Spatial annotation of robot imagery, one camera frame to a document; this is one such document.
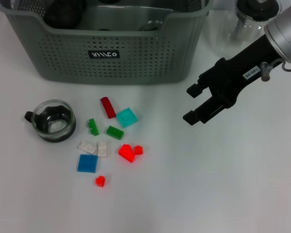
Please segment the basket logo text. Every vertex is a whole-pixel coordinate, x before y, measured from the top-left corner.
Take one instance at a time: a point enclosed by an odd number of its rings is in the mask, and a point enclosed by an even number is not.
[[[119,50],[89,50],[88,55],[91,59],[114,59],[120,58]]]

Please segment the label on robot arm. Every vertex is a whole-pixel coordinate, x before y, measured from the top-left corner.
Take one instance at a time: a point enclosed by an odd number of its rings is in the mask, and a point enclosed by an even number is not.
[[[261,70],[258,66],[255,66],[251,70],[249,70],[247,73],[243,74],[243,77],[248,80],[254,75],[256,75],[258,72],[261,72]]]

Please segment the black handle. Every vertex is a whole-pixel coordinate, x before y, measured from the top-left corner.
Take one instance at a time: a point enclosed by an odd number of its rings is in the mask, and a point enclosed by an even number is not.
[[[28,120],[30,123],[32,122],[32,115],[33,112],[26,112],[25,119]]]

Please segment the blue lego tile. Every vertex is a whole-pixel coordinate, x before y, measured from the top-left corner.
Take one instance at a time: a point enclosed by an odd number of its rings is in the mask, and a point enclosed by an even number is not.
[[[78,172],[96,173],[97,160],[97,155],[81,154]]]
[[[116,114],[116,117],[124,128],[138,121],[138,118],[135,116],[130,108],[127,108],[124,111]]]

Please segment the black rubber lid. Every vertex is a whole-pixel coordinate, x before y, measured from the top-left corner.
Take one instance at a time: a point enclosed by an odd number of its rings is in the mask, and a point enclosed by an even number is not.
[[[245,15],[253,18],[255,21],[268,21],[275,17],[279,12],[279,4],[276,0],[238,0],[238,9]]]

